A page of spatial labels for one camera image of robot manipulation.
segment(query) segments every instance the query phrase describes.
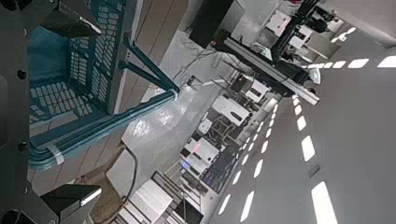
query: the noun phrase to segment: metal bar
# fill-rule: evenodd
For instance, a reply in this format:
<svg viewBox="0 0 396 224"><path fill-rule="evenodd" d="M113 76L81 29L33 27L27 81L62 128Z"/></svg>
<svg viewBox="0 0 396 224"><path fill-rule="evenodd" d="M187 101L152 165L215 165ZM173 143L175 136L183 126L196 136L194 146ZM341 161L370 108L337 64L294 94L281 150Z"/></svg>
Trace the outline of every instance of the metal bar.
<svg viewBox="0 0 396 224"><path fill-rule="evenodd" d="M238 46L238 44L234 43L234 41L231 38L227 38L224 41L224 44L227 47L229 47L230 49L235 50L238 53L240 53L247 60L251 61L257 67L259 67L263 72L265 72L269 76L273 77L277 81L281 82L285 87L287 87L290 90L294 91L297 95L300 95L302 98L304 98L311 105L316 105L318 103L318 101L320 100L314 93L308 91L303 86L295 83L292 79L290 79L290 78L286 77L285 75L281 74L271 64L264 63L256 55L254 55L251 52L249 52L248 50Z"/></svg>
<svg viewBox="0 0 396 224"><path fill-rule="evenodd" d="M146 214L144 214L144 213L136 206L136 204L134 204L134 203L133 203L131 200L129 200L129 199L128 199L128 203L131 204L140 214L142 214L143 217L144 217L145 219L148 220L148 222L151 222L151 219L149 219L149 218L146 216Z"/></svg>
<svg viewBox="0 0 396 224"><path fill-rule="evenodd" d="M125 47L130 50L134 56L136 56L151 72L153 72L158 78L163 79L170 87L175 90L178 90L178 86L163 72L160 68L157 67L155 63L153 63L148 56L146 56L133 42L131 45L131 40L128 37L128 34L125 33L123 37L123 44Z"/></svg>
<svg viewBox="0 0 396 224"><path fill-rule="evenodd" d="M151 179L152 179L161 189L163 189L164 191L166 191L166 193L168 193L167 190L165 189L165 187L164 187L163 185L160 185L160 183L158 183L156 179L154 179L154 178L151 178ZM180 200L183 200L183 198L181 198L181 196L179 196L179 195L177 194L177 192L174 192L171 188L169 188L169 190L170 190L173 194L175 194Z"/></svg>
<svg viewBox="0 0 396 224"><path fill-rule="evenodd" d="M54 145L59 149L64 158L71 157L79 149L90 146L104 136L113 133L120 127L128 125L136 118L147 114L151 110L173 99L175 99L174 92L164 92L161 95L152 97L147 103L131 108L123 114L99 120L92 125L87 125L87 127L78 130ZM44 171L58 164L58 162L50 150L47 148L38 148L38 146L31 144L29 164L31 169Z"/></svg>
<svg viewBox="0 0 396 224"><path fill-rule="evenodd" d="M163 83L161 83L161 81L158 78L156 78L152 74L146 72L145 70L141 69L140 67L134 65L133 63L126 63L124 61L120 61L119 69L125 69L125 68L136 73L137 75L143 77L147 81L155 84L156 86L162 88L165 91L168 91L171 89L171 87L169 87L168 85L164 85Z"/></svg>
<svg viewBox="0 0 396 224"><path fill-rule="evenodd" d="M132 214L132 212L129 211L125 206L124 206L124 209L125 209L125 211L126 211L129 215L131 215L131 217L134 218L134 220L136 220L138 223L142 223L142 222L139 221L139 219L137 219L137 217L136 217L134 214Z"/></svg>
<svg viewBox="0 0 396 224"><path fill-rule="evenodd" d="M181 187L179 187L178 185L176 185L172 180L167 180L164 176L162 176L160 173L158 173L158 175L159 176L161 176L164 180L165 180L165 182L167 182L168 184L170 183L171 185L174 185L174 186L176 186L176 189L178 189L179 191L181 191L182 193L186 193L186 191L184 190L184 189L182 189ZM187 195L196 203L196 204L198 204L198 202L196 202L191 196L190 196L190 194L189 193L187 193Z"/></svg>

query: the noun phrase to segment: wooden floor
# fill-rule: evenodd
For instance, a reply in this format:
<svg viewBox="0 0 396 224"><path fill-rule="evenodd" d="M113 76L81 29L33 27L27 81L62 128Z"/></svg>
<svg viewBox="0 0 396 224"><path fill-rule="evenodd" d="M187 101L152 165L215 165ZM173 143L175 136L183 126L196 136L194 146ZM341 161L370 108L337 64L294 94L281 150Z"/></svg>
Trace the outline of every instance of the wooden floor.
<svg viewBox="0 0 396 224"><path fill-rule="evenodd" d="M136 45L156 64L162 61L183 19L187 5L188 0L143 0L135 41ZM130 61L143 67L137 59ZM120 112L140 104L148 87L149 83L146 80L128 73L121 97ZM73 119L74 116L63 117L36 127L31 130L31 136L59 127ZM104 137L75 157L66 159L63 164L48 171L29 170L28 180L32 183L35 192L38 195L45 194L105 164L115 153L116 145L120 142L125 129Z"/></svg>

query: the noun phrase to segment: black metal frame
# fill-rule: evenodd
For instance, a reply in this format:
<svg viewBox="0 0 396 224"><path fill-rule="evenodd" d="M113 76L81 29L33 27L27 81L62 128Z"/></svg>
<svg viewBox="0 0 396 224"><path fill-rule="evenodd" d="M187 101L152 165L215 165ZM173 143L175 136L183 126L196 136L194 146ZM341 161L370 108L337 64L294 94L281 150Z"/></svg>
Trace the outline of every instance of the black metal frame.
<svg viewBox="0 0 396 224"><path fill-rule="evenodd" d="M59 6L58 0L5 0L0 4L0 223L82 223L96 204L96 186L64 185L41 198L27 181L30 88L29 34Z"/></svg>
<svg viewBox="0 0 396 224"><path fill-rule="evenodd" d="M274 62L280 61L286 46L294 37L296 29L309 21L315 12L315 7L318 2L319 0L304 0L297 12L291 17L291 21L286 26L285 31L271 47Z"/></svg>

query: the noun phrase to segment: blue shopping cart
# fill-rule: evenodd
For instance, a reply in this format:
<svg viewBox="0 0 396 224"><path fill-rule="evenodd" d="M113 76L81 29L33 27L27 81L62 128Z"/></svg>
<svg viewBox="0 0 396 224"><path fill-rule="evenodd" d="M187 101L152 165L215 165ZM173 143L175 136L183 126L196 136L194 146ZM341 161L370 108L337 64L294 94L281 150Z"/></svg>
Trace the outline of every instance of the blue shopping cart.
<svg viewBox="0 0 396 224"><path fill-rule="evenodd" d="M77 118L36 135L30 141L30 169L44 171L61 164L134 119L176 100L180 90L131 41L136 1L90 0L101 35L65 38L44 28L31 36L30 126L62 116ZM128 62L132 53L151 72ZM121 77L129 69L164 90L122 114L117 111Z"/></svg>

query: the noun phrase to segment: shopping cart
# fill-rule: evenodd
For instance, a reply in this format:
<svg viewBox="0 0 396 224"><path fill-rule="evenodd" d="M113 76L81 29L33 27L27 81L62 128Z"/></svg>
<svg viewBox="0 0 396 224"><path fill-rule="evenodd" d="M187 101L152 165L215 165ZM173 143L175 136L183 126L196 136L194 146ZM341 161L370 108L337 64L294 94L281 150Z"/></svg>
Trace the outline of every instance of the shopping cart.
<svg viewBox="0 0 396 224"><path fill-rule="evenodd" d="M31 128L70 114L76 119L31 138L30 169L44 171L61 164L134 119L176 100L179 88L131 41L136 2L88 1L102 32L99 36L64 38L44 28L32 35L28 49ZM153 75L129 63L130 53ZM124 69L164 92L116 114Z"/></svg>

